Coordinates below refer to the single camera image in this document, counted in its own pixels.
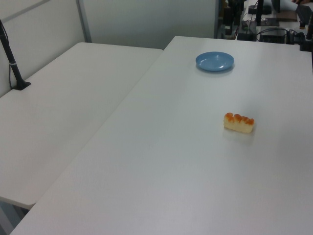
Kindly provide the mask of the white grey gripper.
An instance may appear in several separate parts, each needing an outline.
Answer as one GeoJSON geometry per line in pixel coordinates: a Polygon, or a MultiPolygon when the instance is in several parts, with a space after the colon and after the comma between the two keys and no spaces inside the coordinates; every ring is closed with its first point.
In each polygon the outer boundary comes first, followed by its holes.
{"type": "Polygon", "coordinates": [[[232,9],[234,12],[234,25],[239,25],[241,22],[241,9],[244,9],[245,0],[228,0],[228,7],[224,8],[224,29],[225,35],[232,34],[232,9]]]}

